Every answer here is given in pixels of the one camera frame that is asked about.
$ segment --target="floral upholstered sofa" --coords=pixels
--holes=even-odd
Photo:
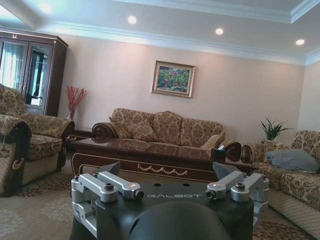
[[[0,84],[0,197],[61,170],[74,127],[71,120],[24,114],[24,96]]]
[[[281,169],[265,162],[265,152],[302,149],[320,164],[320,132],[298,131],[291,146],[275,141],[245,145],[257,172],[270,180],[269,205],[320,240],[320,172]]]
[[[234,142],[225,139],[224,128],[218,122],[185,118],[171,111],[149,113],[125,108],[116,108],[110,122],[95,124],[92,135],[134,139],[133,141],[148,142],[148,146],[152,147],[166,145],[199,149],[216,135],[219,137],[212,148],[223,143],[228,143],[228,148]]]

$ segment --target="metal bracket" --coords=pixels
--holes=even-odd
[[[103,203],[111,203],[118,199],[118,192],[132,200],[140,200],[144,196],[138,183],[126,181],[107,171],[96,176],[81,174],[71,180],[71,187],[73,214],[96,238],[95,209],[87,201],[100,198]]]

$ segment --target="picture frame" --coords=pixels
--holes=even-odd
[[[166,61],[155,61],[153,94],[192,98],[195,66]]]

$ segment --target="carpet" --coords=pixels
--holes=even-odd
[[[120,172],[120,177],[140,183],[172,183],[181,180]],[[52,173],[26,185],[14,196],[0,198],[0,240],[67,240],[73,212],[71,179],[67,172]],[[304,231],[269,212],[253,233],[254,240],[313,240]]]

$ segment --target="wooden coffee table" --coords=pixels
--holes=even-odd
[[[87,138],[73,141],[76,153],[71,166],[75,175],[83,167],[101,167],[116,162],[121,170],[192,181],[217,181],[206,151],[168,144],[118,138]]]

